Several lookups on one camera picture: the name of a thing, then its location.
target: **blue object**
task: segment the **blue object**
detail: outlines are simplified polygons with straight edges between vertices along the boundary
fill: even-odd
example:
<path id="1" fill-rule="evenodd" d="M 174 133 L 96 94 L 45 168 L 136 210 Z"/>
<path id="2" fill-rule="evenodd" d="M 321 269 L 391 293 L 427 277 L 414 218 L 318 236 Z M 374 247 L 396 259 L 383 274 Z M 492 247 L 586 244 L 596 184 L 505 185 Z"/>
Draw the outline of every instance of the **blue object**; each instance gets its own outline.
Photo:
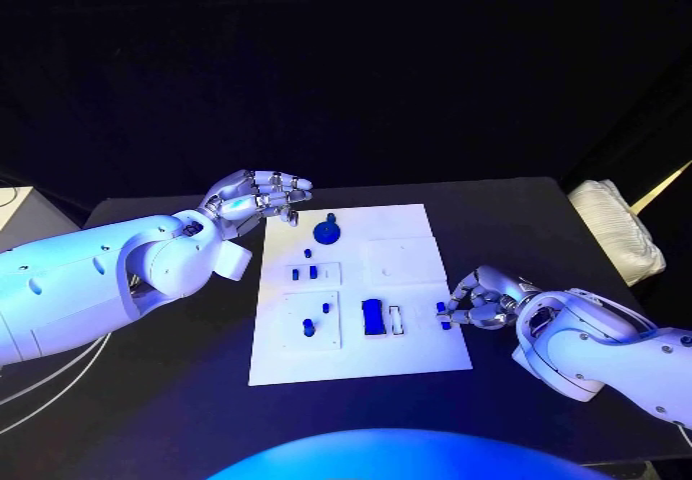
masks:
<path id="1" fill-rule="evenodd" d="M 448 310 L 445 302 L 438 302 L 438 313 L 443 313 Z M 443 324 L 443 330 L 452 330 L 450 322 L 440 322 Z"/>
<path id="2" fill-rule="evenodd" d="M 384 335 L 386 321 L 383 320 L 383 302 L 378 299 L 365 300 L 364 302 L 364 317 L 365 317 L 365 334 Z"/>
<path id="3" fill-rule="evenodd" d="M 452 432 L 378 428 L 303 438 L 253 455 L 210 480 L 259 478 L 531 478 L 608 480 L 546 453 Z"/>
<path id="4" fill-rule="evenodd" d="M 332 245 L 342 236 L 342 229 L 337 224 L 337 216 L 334 213 L 328 214 L 328 221 L 318 224 L 314 230 L 314 236 L 318 243 Z"/>
<path id="5" fill-rule="evenodd" d="M 303 333 L 306 334 L 306 337 L 312 337 L 315 335 L 315 324 L 309 318 L 303 320 Z"/>

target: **white paper sheet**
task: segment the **white paper sheet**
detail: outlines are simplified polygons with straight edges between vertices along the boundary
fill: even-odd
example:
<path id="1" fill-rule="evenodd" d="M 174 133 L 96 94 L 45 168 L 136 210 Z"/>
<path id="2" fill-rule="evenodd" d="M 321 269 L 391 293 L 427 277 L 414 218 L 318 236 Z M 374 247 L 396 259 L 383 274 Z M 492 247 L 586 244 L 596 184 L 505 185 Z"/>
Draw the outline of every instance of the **white paper sheet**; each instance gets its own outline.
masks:
<path id="1" fill-rule="evenodd" d="M 321 245 L 314 238 L 314 228 L 325 221 L 331 212 L 337 215 L 342 237 L 334 245 Z M 370 260 L 378 249 L 386 251 L 388 248 L 388 242 L 374 241 L 388 239 L 407 239 L 403 242 L 390 242 L 390 246 L 422 246 L 412 252 L 416 261 L 404 263 L 404 266 L 399 264 L 403 259 L 399 252 L 381 256 L 378 260 Z M 305 257 L 306 248 L 314 252 L 311 259 Z M 383 268 L 387 270 L 383 262 L 391 262 L 386 284 L 374 282 L 371 274 L 373 267 L 380 268 L 380 271 Z M 289 266 L 334 263 L 339 263 L 341 267 L 341 285 L 335 286 L 334 282 L 322 281 L 311 283 L 311 280 L 288 281 Z M 417 274 L 423 275 L 423 283 L 413 283 Z M 276 217 L 270 218 L 250 385 L 471 369 L 462 330 L 459 327 L 443 330 L 436 319 L 436 304 L 440 301 L 448 302 L 450 295 L 446 279 L 423 205 L 305 211 L 301 212 L 301 224 L 296 228 Z M 299 324 L 295 330 L 286 324 L 286 315 L 282 313 L 286 294 L 328 290 L 325 293 L 338 292 L 339 296 L 342 348 L 311 351 L 288 349 L 283 335 L 277 332 L 289 328 L 293 335 L 295 332 L 302 332 L 303 327 Z M 364 334 L 363 301 L 371 298 L 383 301 L 387 327 L 387 335 L 376 337 Z M 393 334 L 391 305 L 400 307 L 403 335 Z M 302 315 L 309 315 L 314 308 L 318 316 L 322 313 L 322 303 L 318 301 L 315 306 L 302 307 Z M 319 335 L 318 328 L 315 337 L 306 340 L 319 338 Z"/>

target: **black backdrop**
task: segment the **black backdrop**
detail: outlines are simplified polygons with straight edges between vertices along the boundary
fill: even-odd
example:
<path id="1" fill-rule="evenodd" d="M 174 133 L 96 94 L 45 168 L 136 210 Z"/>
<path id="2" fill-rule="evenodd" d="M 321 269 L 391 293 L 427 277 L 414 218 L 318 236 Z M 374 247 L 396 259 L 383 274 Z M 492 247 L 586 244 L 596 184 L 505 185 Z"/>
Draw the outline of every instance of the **black backdrop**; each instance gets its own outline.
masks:
<path id="1" fill-rule="evenodd" d="M 239 168 L 564 178 L 691 44 L 683 2 L 0 9 L 0 165 L 89 211 Z"/>

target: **white robotic arm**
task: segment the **white robotic arm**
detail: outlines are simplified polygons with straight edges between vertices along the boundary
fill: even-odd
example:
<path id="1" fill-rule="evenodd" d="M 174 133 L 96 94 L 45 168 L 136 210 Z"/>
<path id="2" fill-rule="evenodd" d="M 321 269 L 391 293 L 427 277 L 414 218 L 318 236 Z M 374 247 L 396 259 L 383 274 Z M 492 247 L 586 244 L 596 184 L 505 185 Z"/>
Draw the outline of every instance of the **white robotic arm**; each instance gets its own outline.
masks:
<path id="1" fill-rule="evenodd" d="M 468 295 L 472 308 L 458 310 Z M 658 418 L 692 427 L 692 332 L 660 329 L 585 290 L 543 292 L 488 266 L 462 280 L 439 318 L 515 326 L 512 357 L 560 393 L 587 402 L 608 384 Z"/>
<path id="2" fill-rule="evenodd" d="M 0 254 L 0 365 L 63 352 L 192 295 L 217 272 L 240 280 L 253 256 L 230 239 L 267 216 L 298 224 L 290 204 L 312 184 L 241 170 L 197 210 L 106 225 Z"/>

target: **small blue piece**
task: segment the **small blue piece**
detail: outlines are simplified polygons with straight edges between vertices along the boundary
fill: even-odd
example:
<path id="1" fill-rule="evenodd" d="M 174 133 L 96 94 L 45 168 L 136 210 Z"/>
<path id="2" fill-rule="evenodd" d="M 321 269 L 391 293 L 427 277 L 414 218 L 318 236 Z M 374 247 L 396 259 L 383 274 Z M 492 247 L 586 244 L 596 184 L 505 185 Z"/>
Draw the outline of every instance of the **small blue piece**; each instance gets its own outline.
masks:
<path id="1" fill-rule="evenodd" d="M 438 302 L 438 313 L 443 313 L 448 310 L 445 306 L 445 302 Z M 443 330 L 452 330 L 452 323 L 450 322 L 440 322 L 443 324 Z"/>
<path id="2" fill-rule="evenodd" d="M 383 301 L 378 299 L 365 300 L 364 302 L 364 317 L 365 317 L 365 334 L 384 335 L 386 321 L 383 319 Z"/>
<path id="3" fill-rule="evenodd" d="M 328 221 L 318 224 L 314 230 L 314 237 L 318 243 L 332 245 L 342 236 L 342 229 L 337 224 L 337 215 L 328 214 Z"/>
<path id="4" fill-rule="evenodd" d="M 315 324 L 309 318 L 303 320 L 303 333 L 306 334 L 306 337 L 312 337 L 315 335 Z"/>

